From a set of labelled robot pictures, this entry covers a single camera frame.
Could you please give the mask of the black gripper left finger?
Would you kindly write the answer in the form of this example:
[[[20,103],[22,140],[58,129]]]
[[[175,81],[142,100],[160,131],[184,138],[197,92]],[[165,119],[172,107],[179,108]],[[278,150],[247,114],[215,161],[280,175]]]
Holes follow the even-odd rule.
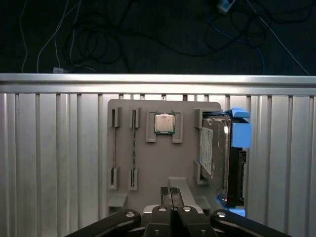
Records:
[[[142,213],[123,209],[94,222],[69,237],[170,237],[172,234],[171,189],[161,187],[160,205],[149,205]]]

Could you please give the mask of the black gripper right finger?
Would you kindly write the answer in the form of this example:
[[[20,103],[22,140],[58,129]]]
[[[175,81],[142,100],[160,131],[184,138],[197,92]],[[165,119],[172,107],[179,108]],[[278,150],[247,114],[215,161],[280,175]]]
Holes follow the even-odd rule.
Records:
[[[275,230],[226,209],[217,209],[210,216],[196,204],[189,189],[177,189],[173,202],[179,224],[173,226],[180,237],[287,237]]]

